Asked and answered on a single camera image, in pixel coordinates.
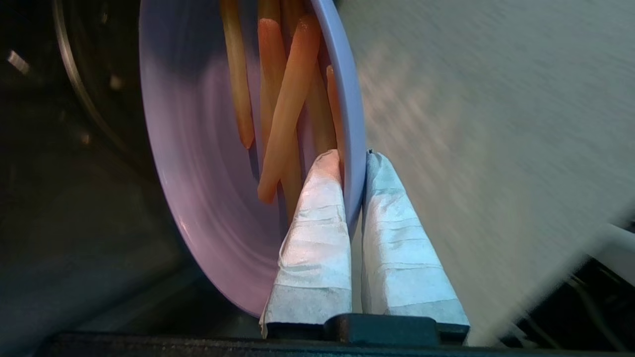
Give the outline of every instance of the vegetable stick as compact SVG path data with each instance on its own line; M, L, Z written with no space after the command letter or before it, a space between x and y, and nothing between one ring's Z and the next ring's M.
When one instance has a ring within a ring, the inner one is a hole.
M304 15L305 9L302 0L282 0L283 19L293 36L298 19ZM311 74L311 88L306 99L307 112L311 121L311 131L316 154L320 155L337 147L333 118L328 105L328 94L316 61Z
M280 0L258 0L258 20L270 18L280 23ZM260 126L262 131L262 144L264 146L263 157L266 154L269 132L271 131L271 119L274 115L274 107L271 106L270 94L267 90L265 76L260 61Z
M243 35L240 27L240 13L236 0L220 0L220 16L225 31L229 78L232 99L236 112L236 123L240 141L246 149L251 147L255 136L251 120L251 100L247 83L247 64L244 57Z
M284 79L286 54L280 25L271 19L262 18L258 21L258 44L260 47L260 65L263 70L264 83L267 85L269 108L273 108L280 94L280 87ZM296 130L291 137L290 157L287 160L283 176L280 178L286 203L288 222L291 223L295 208L302 191L302 172L300 171L300 151L298 149L298 135Z
M267 155L258 185L258 197L263 202L273 201L277 182L283 176L293 151L293 139L297 140L293 133L311 85L311 77L306 74L318 60L320 37L321 30L315 16L305 16L298 21L274 109Z
M333 115L333 126L335 127L335 137L337 138L337 151L340 155L340 166L344 164L344 124L342 123L342 109L340 107L340 97L338 97L337 83L335 82L335 71L333 66L326 68L326 85L328 88L328 101L331 104L331 114Z

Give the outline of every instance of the carrot stick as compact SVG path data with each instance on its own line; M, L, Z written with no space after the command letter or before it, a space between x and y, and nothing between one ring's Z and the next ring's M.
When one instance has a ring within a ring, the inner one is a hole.
M263 18L258 22L258 43L260 45L260 63L264 81L269 94L269 107L275 107L286 69L286 54L280 25L271 19ZM291 223L295 208L302 191L302 173L300 171L300 151L298 136L294 126L291 137L290 157L287 160L283 176L280 178L286 202L288 222Z
M282 0L282 13L289 35L293 36L298 19L305 13L302 0ZM311 121L316 154L320 155L330 149L335 149L337 140L333 128L333 118L329 110L326 86L317 62L311 76L311 88L307 95L306 106Z
M344 126L342 123L342 109L340 107L340 97L338 97L337 83L335 82L335 72L333 66L326 68L326 84L328 87L328 101L331 104L331 114L333 115L333 126L335 127L335 137L337 138L337 151L340 155L340 164L344 164Z
M225 45L229 62L229 78L240 141L246 149L251 147L255 136L251 120L251 101L247 83L247 64L244 57L243 35L240 13L236 0L220 0L220 16L225 31Z
M295 127L311 85L311 77L306 74L310 73L318 59L320 37L321 30L315 16L305 16L298 21L274 109L267 155L258 185L258 197L263 202L273 201L277 182L283 176L293 151L293 139L297 140L294 136Z
M270 18L280 23L280 0L258 0L258 19ZM274 107L271 105L270 93L267 90L267 83L260 61L260 126L262 128L262 143L264 146L263 156L266 154L269 133L271 132L271 119L274 115Z

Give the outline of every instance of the gray fabric surface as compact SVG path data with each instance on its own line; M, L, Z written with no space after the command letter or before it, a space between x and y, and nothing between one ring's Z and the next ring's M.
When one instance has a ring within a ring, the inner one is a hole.
M339 11L368 145L399 173L470 343L489 343L635 196L635 2L343 0Z

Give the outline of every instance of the purple bowl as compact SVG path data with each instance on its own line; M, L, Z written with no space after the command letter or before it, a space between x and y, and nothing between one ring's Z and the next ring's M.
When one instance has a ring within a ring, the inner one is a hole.
M242 1L256 129L249 151L236 129L218 1L143 1L139 50L150 143L174 219L207 277L235 305L258 316L276 277L286 214L283 199L265 205L257 195L262 142L256 3ZM366 174L357 71L333 2L311 3L340 88L347 142L344 202L352 234ZM298 135L306 173L315 152L305 118Z

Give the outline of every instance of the orange carrot stick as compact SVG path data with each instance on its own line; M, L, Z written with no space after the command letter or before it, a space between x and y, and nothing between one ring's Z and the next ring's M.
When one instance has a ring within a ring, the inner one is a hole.
M249 149L255 136L251 120L251 101L247 83L247 64L244 57L243 35L240 28L240 13L236 0L220 0L220 16L225 31L229 78L240 141Z
M295 127L311 85L311 77L306 74L315 67L320 37L321 30L315 16L305 16L298 21L274 109L267 155L258 185L258 197L263 202L273 201L276 185L293 151L293 139L297 139L294 136Z
M344 164L344 125L342 123L340 97L338 97L337 83L335 82L335 72L333 71L332 65L329 65L326 68L326 84L328 87L328 101L331 104L331 114L333 115L335 137L337 138L337 151L340 155L340 163Z
M258 0L258 19L270 18L280 23L280 0ZM262 129L263 156L266 154L269 133L271 132L271 119L274 115L274 107L271 105L269 91L265 82L265 76L260 61L260 126Z
M302 0L282 0L282 13L289 35L293 36L298 19L305 13ZM333 118L329 110L326 86L317 62L311 76L311 87L307 95L306 106L311 121L316 154L320 155L330 149L335 149L337 140L333 128Z
M267 92L271 100L270 107L275 107L280 94L280 87L284 79L286 69L286 55L280 25L271 19L263 18L258 22L258 43L260 45L260 63L267 85ZM290 157L287 160L283 176L280 178L286 202L288 222L293 220L295 208L302 191L302 173L300 171L300 151L298 150L298 137L293 128L291 137Z

